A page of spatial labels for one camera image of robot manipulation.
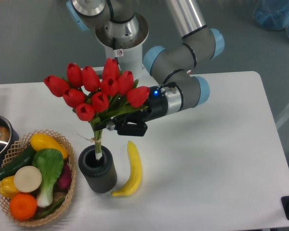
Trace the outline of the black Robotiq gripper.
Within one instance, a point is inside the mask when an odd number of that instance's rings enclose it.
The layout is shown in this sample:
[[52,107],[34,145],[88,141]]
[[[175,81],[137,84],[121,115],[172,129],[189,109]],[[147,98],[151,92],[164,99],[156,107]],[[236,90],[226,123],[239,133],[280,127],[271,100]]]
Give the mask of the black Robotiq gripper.
[[147,121],[166,115],[168,101],[159,86],[149,88],[149,96],[144,105],[147,106],[142,113],[129,113],[115,116],[107,122],[96,125],[96,130],[116,130],[121,136],[143,137],[147,131]]

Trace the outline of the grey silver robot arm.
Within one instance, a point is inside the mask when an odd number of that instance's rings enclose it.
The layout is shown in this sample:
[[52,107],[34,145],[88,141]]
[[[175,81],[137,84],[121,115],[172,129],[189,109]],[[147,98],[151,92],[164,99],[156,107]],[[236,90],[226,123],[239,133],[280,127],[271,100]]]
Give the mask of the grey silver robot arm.
[[217,29],[209,29],[195,0],[168,0],[167,8],[182,38],[172,51],[162,46],[142,53],[148,36],[146,20],[125,0],[69,0],[66,4],[78,27],[95,29],[108,58],[121,70],[140,76],[146,69],[157,82],[138,112],[128,108],[124,114],[115,110],[92,124],[93,130],[116,130],[119,135],[143,136],[147,121],[193,108],[210,95],[207,81],[190,77],[189,70],[209,61],[224,49],[224,38]]

